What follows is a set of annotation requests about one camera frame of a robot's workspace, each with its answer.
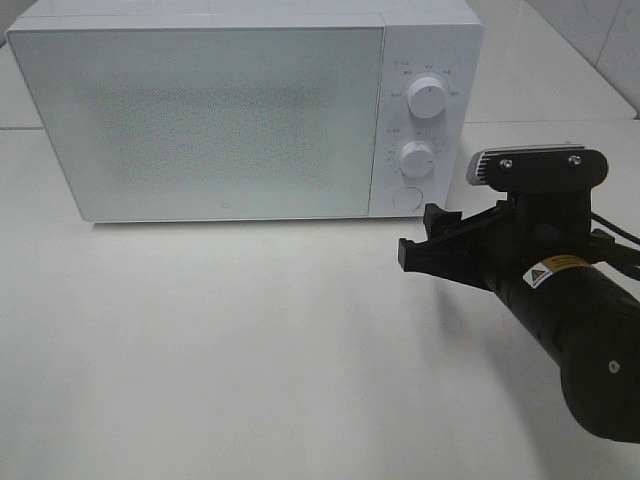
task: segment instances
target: microwave door window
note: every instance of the microwave door window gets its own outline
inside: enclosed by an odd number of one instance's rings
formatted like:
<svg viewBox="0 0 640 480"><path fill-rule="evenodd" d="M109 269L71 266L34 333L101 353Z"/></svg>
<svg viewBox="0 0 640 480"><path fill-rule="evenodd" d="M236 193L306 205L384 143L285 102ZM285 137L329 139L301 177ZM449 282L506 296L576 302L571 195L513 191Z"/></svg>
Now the microwave door window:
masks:
<svg viewBox="0 0 640 480"><path fill-rule="evenodd" d="M16 34L96 221L366 216L382 30Z"/></svg>

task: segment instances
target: microwave control panel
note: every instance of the microwave control panel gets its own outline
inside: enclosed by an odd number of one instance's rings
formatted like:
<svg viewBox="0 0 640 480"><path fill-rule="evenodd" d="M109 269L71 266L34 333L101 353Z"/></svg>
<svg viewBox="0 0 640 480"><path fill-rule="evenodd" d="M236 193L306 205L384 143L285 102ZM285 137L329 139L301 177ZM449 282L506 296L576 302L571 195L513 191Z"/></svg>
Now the microwave control panel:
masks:
<svg viewBox="0 0 640 480"><path fill-rule="evenodd" d="M438 27L386 27L369 216L446 202L482 27Z"/></svg>

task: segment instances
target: wall tile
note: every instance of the wall tile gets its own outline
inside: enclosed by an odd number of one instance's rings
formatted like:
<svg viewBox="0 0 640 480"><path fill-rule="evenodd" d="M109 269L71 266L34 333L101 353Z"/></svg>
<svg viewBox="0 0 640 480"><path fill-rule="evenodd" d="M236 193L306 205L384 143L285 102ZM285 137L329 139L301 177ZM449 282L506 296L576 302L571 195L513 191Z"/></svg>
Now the wall tile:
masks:
<svg viewBox="0 0 640 480"><path fill-rule="evenodd" d="M620 0L529 0L529 3L595 65Z"/></svg>
<svg viewBox="0 0 640 480"><path fill-rule="evenodd" d="M597 68L636 110L640 108L640 0L623 0Z"/></svg>

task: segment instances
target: black cable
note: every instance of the black cable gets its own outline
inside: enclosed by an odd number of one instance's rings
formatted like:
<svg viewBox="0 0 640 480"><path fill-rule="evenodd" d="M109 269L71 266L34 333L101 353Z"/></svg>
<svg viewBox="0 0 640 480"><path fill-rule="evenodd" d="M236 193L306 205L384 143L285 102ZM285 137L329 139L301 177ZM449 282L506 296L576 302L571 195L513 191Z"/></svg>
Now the black cable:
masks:
<svg viewBox="0 0 640 480"><path fill-rule="evenodd" d="M622 238L626 238L627 240L629 240L630 242L635 243L636 245L640 245L640 238L636 237L635 235L630 234L629 232L621 229L620 227L618 227L617 225L611 223L609 220L606 220L605 218L602 218L600 215L598 215L597 213L591 212L591 219L598 222L600 225L608 228L609 230L611 230L612 232L617 233L618 235L620 235Z"/></svg>
<svg viewBox="0 0 640 480"><path fill-rule="evenodd" d="M637 265L621 265L618 263L607 262L613 268L618 270L623 275L632 278L634 280L638 280L640 282L640 267Z"/></svg>

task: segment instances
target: dial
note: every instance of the dial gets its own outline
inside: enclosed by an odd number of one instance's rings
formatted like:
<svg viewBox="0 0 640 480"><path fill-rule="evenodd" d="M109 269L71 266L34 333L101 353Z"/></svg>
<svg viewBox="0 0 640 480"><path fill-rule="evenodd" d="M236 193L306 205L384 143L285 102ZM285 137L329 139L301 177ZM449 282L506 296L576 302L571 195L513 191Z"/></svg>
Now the dial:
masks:
<svg viewBox="0 0 640 480"><path fill-rule="evenodd" d="M433 118L444 110L447 86L443 80L425 75L414 80L407 88L409 110L418 118Z"/></svg>
<svg viewBox="0 0 640 480"><path fill-rule="evenodd" d="M398 151L398 164L402 174L409 178L428 175L435 166L436 158L427 142L409 142Z"/></svg>

